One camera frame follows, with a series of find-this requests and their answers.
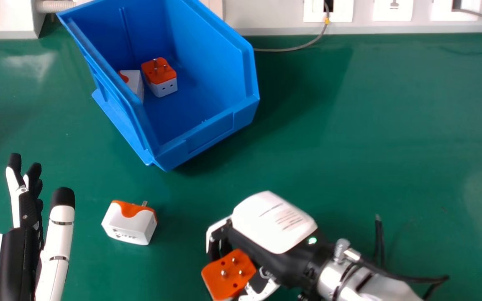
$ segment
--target orange and white power adapter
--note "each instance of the orange and white power adapter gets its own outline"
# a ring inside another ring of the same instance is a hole
[[[130,244],[147,245],[157,227],[155,210],[142,205],[114,200],[102,221],[107,235]]]

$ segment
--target green table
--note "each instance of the green table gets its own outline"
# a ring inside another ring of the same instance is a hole
[[[367,254],[380,214],[389,269],[450,274],[433,300],[482,300],[482,34],[326,36],[295,53],[256,54],[254,123],[164,173],[142,164],[97,107],[70,36],[46,30],[0,41],[0,231],[11,227],[11,152],[43,164],[46,202],[56,187],[75,190],[65,301],[209,300],[205,231],[263,190]],[[105,235],[113,199],[157,209],[149,246]]]

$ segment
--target blue plastic bin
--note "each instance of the blue plastic bin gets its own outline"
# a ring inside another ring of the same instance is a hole
[[[252,122],[252,46],[198,0],[96,0],[59,19],[90,67],[92,97],[145,164],[169,171]],[[155,57],[176,70],[178,91],[145,87],[141,104],[117,71]]]

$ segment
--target metal knob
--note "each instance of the metal knob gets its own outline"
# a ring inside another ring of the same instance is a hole
[[[345,238],[340,238],[334,246],[334,261],[341,263],[345,258],[344,252],[350,247],[351,243]]]

